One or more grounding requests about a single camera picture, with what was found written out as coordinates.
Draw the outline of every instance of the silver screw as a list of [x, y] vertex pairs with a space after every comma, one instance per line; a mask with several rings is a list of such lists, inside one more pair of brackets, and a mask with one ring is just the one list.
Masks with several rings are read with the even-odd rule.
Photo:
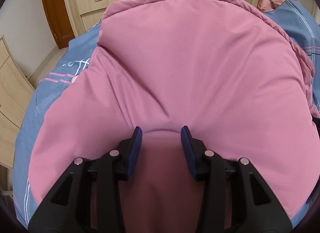
[[204, 152], [204, 155], [205, 155], [205, 156], [208, 156], [208, 157], [212, 157], [212, 156], [214, 156], [214, 151], [206, 150], [206, 151]]
[[247, 159], [247, 158], [241, 158], [240, 159], [240, 162], [243, 164], [243, 165], [247, 165], [250, 163], [250, 161]]
[[77, 158], [77, 159], [74, 160], [74, 163], [75, 163], [76, 165], [80, 165], [80, 164], [83, 163], [83, 159], [82, 159], [82, 158]]
[[110, 156], [112, 156], [112, 157], [116, 157], [116, 156], [118, 156], [120, 153], [119, 153], [118, 150], [111, 150], [109, 154], [110, 154]]

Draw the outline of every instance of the blue gripper pad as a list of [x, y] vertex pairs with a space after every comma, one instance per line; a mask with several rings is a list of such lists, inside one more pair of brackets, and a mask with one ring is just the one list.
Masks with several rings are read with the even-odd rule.
[[130, 144], [132, 145], [131, 145], [131, 151], [128, 158], [128, 170], [127, 170], [128, 179], [130, 179], [130, 177], [134, 173], [141, 143], [142, 143], [142, 130], [140, 127], [137, 126], [136, 129], [134, 130], [133, 136], [130, 141]]
[[189, 129], [187, 126], [184, 126], [181, 129], [182, 148], [187, 160], [189, 172], [193, 178], [196, 178], [198, 176], [198, 171], [197, 171], [197, 164], [196, 164], [196, 156], [191, 146], [191, 140], [192, 140], [192, 137], [189, 132]]

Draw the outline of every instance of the blue bed sheet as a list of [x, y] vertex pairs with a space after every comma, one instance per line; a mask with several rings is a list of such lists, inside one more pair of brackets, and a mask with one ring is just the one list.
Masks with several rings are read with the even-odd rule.
[[[310, 13], [297, 1], [286, 0], [279, 8], [265, 13], [279, 24], [287, 34], [308, 54], [316, 70], [320, 70], [320, 28]], [[44, 121], [44, 114], [69, 86], [74, 76], [88, 67], [100, 24], [80, 37], [71, 40], [67, 53], [57, 66], [39, 84], [26, 111], [21, 129], [16, 139], [16, 153], [13, 171], [13, 193], [19, 221], [25, 226], [37, 209], [28, 183], [28, 167], [33, 145]], [[320, 109], [320, 75], [312, 81], [314, 103]], [[318, 196], [316, 187], [307, 203], [292, 219], [293, 226], [305, 216], [307, 210]]]

